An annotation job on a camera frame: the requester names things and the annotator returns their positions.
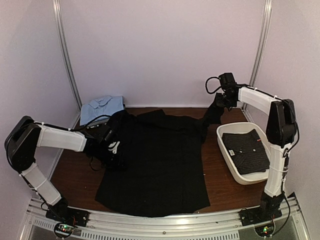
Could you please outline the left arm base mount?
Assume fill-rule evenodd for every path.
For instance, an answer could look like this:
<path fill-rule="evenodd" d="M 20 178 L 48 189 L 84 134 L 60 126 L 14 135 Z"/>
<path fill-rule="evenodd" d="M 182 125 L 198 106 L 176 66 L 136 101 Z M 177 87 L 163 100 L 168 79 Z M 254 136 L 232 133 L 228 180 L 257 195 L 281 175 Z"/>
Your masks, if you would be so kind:
<path fill-rule="evenodd" d="M 46 205 L 48 208 L 45 215 L 46 218 L 71 226 L 87 226 L 89 212 L 86 210 L 69 207 L 69 203 L 64 197 L 62 197 L 54 205 L 50 205 L 48 203 L 46 203 Z"/>

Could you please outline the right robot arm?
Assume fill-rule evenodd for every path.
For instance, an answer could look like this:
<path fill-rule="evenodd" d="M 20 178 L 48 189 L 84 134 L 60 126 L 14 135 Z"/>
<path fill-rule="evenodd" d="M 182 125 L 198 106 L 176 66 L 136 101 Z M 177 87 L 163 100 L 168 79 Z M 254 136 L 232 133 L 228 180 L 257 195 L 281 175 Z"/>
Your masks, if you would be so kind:
<path fill-rule="evenodd" d="M 237 102 L 251 105 L 268 115 L 266 138 L 270 143 L 270 160 L 267 183 L 261 195 L 261 206 L 256 210 L 259 220 L 268 220 L 276 205 L 285 198 L 284 185 L 289 169 L 290 151 L 299 135 L 294 103 L 266 92 L 234 84 L 224 93 L 216 93 L 213 106 L 217 109 L 232 108 Z"/>

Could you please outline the black long sleeve shirt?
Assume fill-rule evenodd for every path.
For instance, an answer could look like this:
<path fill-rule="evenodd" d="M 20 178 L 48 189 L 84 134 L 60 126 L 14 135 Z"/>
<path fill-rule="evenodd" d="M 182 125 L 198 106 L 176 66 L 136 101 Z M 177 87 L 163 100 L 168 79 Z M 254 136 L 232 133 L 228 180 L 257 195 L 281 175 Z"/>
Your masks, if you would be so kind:
<path fill-rule="evenodd" d="M 223 114 L 212 104 L 200 119 L 161 109 L 114 113 L 126 169 L 106 169 L 95 200 L 120 214 L 151 218 L 208 207 L 202 145 L 209 126 L 219 124 Z"/>

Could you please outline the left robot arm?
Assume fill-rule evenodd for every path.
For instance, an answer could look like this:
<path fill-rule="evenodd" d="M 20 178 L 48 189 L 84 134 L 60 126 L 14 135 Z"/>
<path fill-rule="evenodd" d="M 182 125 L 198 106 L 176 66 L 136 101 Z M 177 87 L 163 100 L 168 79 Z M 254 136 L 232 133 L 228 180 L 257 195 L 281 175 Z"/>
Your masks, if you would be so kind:
<path fill-rule="evenodd" d="M 99 160 L 112 170 L 123 170 L 126 165 L 120 158 L 121 142 L 118 138 L 120 123 L 108 118 L 98 125 L 98 133 L 89 132 L 91 120 L 79 128 L 64 128 L 44 122 L 36 122 L 30 116 L 23 116 L 4 142 L 6 158 L 13 170 L 39 195 L 44 202 L 53 206 L 52 213 L 61 222 L 72 218 L 72 211 L 62 202 L 63 196 L 40 170 L 35 152 L 37 148 L 48 147 L 84 153 Z"/>

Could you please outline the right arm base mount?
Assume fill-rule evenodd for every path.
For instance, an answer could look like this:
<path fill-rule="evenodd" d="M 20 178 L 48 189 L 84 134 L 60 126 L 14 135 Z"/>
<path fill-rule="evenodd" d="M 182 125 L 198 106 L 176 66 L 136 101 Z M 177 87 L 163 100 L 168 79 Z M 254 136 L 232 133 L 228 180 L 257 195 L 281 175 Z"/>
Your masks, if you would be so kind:
<path fill-rule="evenodd" d="M 281 196 L 270 197 L 267 195 L 261 199 L 259 206 L 241 209 L 238 214 L 242 226 L 255 225 L 281 217 L 280 205 L 283 199 Z"/>

